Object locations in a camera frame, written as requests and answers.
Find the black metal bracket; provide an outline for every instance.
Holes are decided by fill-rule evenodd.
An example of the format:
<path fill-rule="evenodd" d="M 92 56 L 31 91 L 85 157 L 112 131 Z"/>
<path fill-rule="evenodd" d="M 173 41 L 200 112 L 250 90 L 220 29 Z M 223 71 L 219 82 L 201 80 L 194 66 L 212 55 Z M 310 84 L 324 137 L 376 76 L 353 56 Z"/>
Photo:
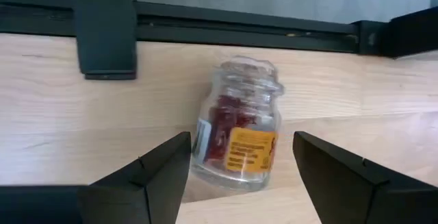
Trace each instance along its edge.
<path fill-rule="evenodd" d="M 77 37 L 86 79 L 134 79 L 136 40 L 392 58 L 438 49 L 437 9 L 341 24 L 135 0 L 0 0 L 0 33 Z"/>

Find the wooden surface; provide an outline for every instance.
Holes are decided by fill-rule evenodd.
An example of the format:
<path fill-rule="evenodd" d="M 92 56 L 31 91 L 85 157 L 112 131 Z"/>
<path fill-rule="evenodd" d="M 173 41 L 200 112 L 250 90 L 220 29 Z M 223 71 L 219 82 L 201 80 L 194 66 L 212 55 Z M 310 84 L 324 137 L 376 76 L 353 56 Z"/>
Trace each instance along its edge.
<path fill-rule="evenodd" d="M 178 223 L 319 223 L 292 154 L 304 130 L 438 186 L 438 56 L 139 42 L 138 79 L 86 81 L 75 40 L 0 34 L 0 184 L 88 184 L 192 131 L 214 66 L 269 60 L 286 93 L 272 179 L 242 194 L 189 177 Z"/>

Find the yellow label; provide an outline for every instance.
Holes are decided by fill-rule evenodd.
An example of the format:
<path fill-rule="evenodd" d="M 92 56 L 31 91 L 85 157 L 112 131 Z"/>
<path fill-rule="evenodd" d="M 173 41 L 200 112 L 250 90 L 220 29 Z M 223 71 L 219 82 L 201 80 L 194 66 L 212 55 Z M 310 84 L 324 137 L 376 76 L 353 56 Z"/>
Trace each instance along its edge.
<path fill-rule="evenodd" d="M 226 168 L 232 171 L 269 171 L 274 155 L 276 132 L 253 131 L 240 127 L 231 130 Z"/>

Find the black metal frame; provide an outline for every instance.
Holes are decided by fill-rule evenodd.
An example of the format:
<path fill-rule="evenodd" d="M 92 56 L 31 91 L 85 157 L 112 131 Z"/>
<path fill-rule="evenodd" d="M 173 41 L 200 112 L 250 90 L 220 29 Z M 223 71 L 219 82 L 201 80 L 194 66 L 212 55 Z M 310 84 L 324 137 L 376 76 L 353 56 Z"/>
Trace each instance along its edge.
<path fill-rule="evenodd" d="M 108 50 L 107 42 L 113 45 L 117 40 L 129 37 L 126 31 L 132 33 L 133 38 L 144 41 L 332 51 L 389 57 L 438 49 L 438 26 L 434 25 L 433 20 L 438 17 L 438 8 L 395 18 L 389 23 L 359 21 L 341 24 L 133 0 L 137 28 L 130 30 L 129 25 L 124 29 L 109 27 L 115 24 L 115 20 L 112 16 L 102 16 L 99 12 L 102 4 L 96 5 L 96 9 L 91 6 L 85 14 L 80 14 L 78 10 L 83 10 L 86 2 L 74 1 L 0 0 L 0 33 L 78 37 L 78 51 L 82 52 L 79 54 L 81 72 L 87 79 L 136 77 L 136 64 L 127 64 L 128 61 L 132 63 L 131 57 L 114 56 L 107 59 L 108 54 L 100 59 L 95 57 L 100 51 Z M 119 16 L 120 9 L 124 10 L 123 7 L 114 9 L 118 20 L 123 21 L 132 16 L 130 12 Z M 109 20 L 108 25 L 96 26 L 99 23 L 95 17 Z M 95 29 L 85 29 L 84 23 L 93 24 Z M 85 34 L 90 34 L 90 30 L 91 34 L 105 30 L 111 33 L 105 33 L 102 42 L 96 45 L 87 41 L 88 36 Z"/>

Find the red contents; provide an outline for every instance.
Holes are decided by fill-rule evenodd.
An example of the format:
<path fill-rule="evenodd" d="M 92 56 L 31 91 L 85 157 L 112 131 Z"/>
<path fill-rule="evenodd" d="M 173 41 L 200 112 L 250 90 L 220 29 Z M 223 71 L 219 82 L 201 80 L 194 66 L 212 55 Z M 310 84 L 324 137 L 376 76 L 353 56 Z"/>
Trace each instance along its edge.
<path fill-rule="evenodd" d="M 211 134 L 205 161 L 224 159 L 233 127 L 255 124 L 256 116 L 243 113 L 242 110 L 246 107 L 247 105 L 238 98 L 219 96 L 217 106 L 210 108 L 209 111 Z"/>

